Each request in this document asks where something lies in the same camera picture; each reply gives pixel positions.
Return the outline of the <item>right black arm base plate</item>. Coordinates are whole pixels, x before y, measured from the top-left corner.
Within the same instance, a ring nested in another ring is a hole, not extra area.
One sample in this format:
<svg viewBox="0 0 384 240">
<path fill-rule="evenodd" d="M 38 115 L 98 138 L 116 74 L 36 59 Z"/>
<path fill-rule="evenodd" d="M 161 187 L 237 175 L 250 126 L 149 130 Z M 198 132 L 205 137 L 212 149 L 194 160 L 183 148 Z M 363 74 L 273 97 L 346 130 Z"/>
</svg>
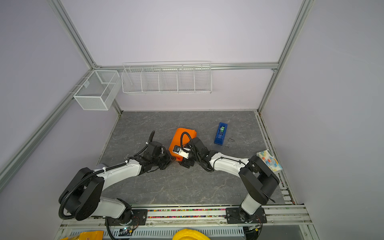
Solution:
<svg viewBox="0 0 384 240">
<path fill-rule="evenodd" d="M 226 208 L 225 218 L 228 224 L 265 224 L 267 218 L 265 210 L 259 207 L 254 214 L 250 215 L 241 207 Z"/>
</svg>

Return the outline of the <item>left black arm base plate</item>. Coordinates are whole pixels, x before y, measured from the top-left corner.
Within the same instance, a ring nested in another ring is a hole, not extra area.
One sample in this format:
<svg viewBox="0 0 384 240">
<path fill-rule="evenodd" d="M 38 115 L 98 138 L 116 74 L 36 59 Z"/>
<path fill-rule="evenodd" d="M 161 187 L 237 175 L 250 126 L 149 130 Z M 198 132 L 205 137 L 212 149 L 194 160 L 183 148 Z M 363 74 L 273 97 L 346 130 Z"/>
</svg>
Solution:
<svg viewBox="0 0 384 240">
<path fill-rule="evenodd" d="M 148 209 L 126 210 L 117 218 L 107 217 L 109 226 L 143 226 L 146 224 Z"/>
</svg>

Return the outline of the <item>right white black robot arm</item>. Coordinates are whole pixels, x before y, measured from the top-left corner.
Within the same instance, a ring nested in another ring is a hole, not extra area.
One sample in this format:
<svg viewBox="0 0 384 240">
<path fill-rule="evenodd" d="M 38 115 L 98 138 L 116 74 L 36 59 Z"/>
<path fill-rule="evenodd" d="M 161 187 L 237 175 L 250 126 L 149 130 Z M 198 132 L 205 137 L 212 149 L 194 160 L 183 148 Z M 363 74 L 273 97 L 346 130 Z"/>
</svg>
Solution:
<svg viewBox="0 0 384 240">
<path fill-rule="evenodd" d="M 210 151 L 198 137 L 191 138 L 187 132 L 182 132 L 179 145 L 171 150 L 183 158 L 180 165 L 186 168 L 197 163 L 207 172 L 222 171 L 239 177 L 248 192 L 239 207 L 239 218 L 244 222 L 249 222 L 262 205 L 272 200 L 279 185 L 277 175 L 260 157 L 240 159 Z"/>
</svg>

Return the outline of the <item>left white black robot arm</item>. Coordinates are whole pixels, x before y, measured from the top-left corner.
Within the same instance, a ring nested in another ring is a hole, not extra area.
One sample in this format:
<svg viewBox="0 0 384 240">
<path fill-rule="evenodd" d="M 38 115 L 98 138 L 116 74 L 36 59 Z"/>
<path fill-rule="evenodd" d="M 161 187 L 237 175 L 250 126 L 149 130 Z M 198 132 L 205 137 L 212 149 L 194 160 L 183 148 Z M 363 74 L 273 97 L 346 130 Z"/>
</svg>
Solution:
<svg viewBox="0 0 384 240">
<path fill-rule="evenodd" d="M 59 197 L 58 215 L 62 220 L 85 220 L 103 217 L 118 225 L 134 219 L 132 206 L 122 199 L 102 197 L 105 189 L 125 179 L 166 169 L 175 159 L 163 144 L 153 140 L 152 132 L 146 145 L 124 162 L 110 167 L 80 169 Z"/>
</svg>

